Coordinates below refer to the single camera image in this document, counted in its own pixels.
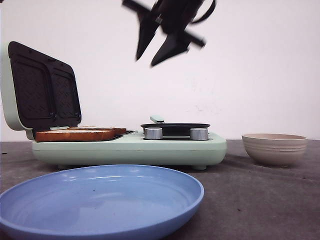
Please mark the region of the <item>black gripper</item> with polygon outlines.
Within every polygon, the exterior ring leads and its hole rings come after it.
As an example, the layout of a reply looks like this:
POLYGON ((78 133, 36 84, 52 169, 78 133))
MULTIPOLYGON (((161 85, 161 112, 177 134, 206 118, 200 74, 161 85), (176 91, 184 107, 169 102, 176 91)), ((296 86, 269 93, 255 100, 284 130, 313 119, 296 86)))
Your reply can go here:
POLYGON ((202 4, 202 0, 157 0, 152 8, 147 8, 136 0, 123 0, 122 5, 136 12, 139 20, 136 60, 141 58, 158 27, 167 37, 151 61, 152 67, 187 52, 190 42, 203 47, 203 40, 185 30, 189 24, 205 21, 216 8, 216 1, 213 0, 208 10, 194 19, 202 4))

